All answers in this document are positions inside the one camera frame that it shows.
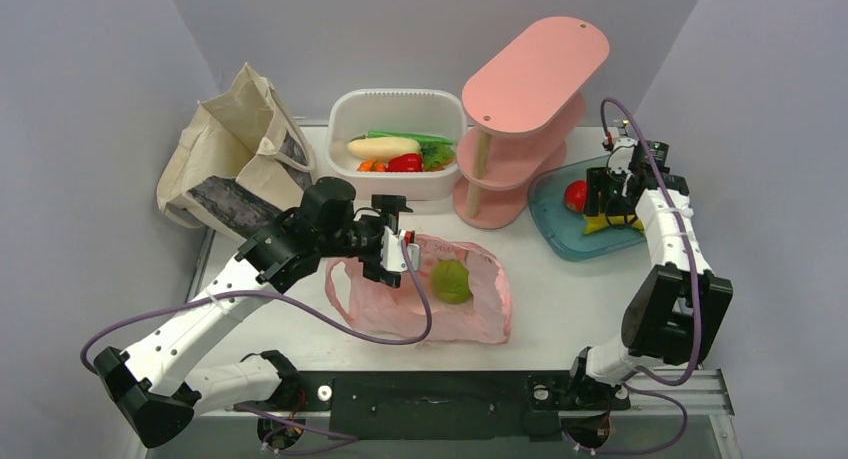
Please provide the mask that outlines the white radish with leaves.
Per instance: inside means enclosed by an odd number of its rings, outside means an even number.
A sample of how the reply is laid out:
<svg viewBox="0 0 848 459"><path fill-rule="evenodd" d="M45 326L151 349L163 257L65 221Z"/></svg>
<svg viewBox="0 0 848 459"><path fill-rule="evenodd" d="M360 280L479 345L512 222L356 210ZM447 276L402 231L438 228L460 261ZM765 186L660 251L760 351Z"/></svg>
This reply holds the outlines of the white radish with leaves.
<svg viewBox="0 0 848 459"><path fill-rule="evenodd" d="M412 139L398 137L364 138L363 136L355 138L347 144L347 150L353 156L361 159L362 162L379 160L386 164L392 158L408 153L417 153L422 156L422 172L443 170L452 164L455 158L453 145L420 144Z"/></svg>

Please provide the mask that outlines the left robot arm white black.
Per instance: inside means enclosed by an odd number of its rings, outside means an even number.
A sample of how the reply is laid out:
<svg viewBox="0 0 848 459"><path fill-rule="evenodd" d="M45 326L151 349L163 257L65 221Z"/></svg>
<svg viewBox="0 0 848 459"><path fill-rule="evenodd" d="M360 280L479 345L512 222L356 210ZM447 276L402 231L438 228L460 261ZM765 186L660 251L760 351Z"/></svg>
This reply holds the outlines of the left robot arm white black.
<svg viewBox="0 0 848 459"><path fill-rule="evenodd" d="M355 196L343 179L319 179L298 206L274 211L252 228L207 289L164 309L165 322L148 336L125 349L82 355L144 446L166 444L210 411L243 403L284 409L299 400L300 374L278 351L205 369L200 361L251 314L286 301L289 289L323 259L354 258L366 279L392 288L415 272L415 234L399 225L405 197L376 194L358 215Z"/></svg>

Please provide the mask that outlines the beige canvas tote bag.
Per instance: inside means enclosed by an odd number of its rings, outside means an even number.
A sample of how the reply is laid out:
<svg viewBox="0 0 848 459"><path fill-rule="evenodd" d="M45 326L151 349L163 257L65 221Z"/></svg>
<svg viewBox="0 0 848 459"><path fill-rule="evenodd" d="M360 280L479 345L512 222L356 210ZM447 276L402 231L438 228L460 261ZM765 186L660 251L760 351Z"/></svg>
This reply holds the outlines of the beige canvas tote bag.
<svg viewBox="0 0 848 459"><path fill-rule="evenodd" d="M249 238L300 204L318 178L314 151L273 84L245 64L230 89L199 103L156 188L186 228Z"/></svg>

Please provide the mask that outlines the pink three-tier shelf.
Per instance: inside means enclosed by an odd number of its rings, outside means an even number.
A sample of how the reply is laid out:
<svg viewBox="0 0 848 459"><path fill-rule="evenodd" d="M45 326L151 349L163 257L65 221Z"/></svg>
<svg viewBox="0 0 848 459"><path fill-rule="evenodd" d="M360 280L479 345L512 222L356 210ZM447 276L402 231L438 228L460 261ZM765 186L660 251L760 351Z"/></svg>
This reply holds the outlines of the pink three-tier shelf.
<svg viewBox="0 0 848 459"><path fill-rule="evenodd" d="M518 218L532 180L563 165L566 138L587 110L581 89L609 52L593 24L548 17L467 80L461 102L471 128L457 144L462 176L453 191L464 222L494 230Z"/></svg>

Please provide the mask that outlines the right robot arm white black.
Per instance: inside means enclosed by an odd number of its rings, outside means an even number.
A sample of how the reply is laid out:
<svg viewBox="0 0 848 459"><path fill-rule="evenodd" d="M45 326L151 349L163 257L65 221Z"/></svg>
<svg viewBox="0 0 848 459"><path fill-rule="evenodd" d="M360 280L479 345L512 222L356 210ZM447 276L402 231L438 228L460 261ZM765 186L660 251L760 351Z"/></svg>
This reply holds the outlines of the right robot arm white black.
<svg viewBox="0 0 848 459"><path fill-rule="evenodd" d="M667 144L622 137L605 148L606 164L586 173L584 232L639 232L652 266L625 310L619 336L575 359L565 392L580 408L659 365L686 365L668 382L684 383L708 354L733 296L732 283L703 257L686 180L665 165Z"/></svg>

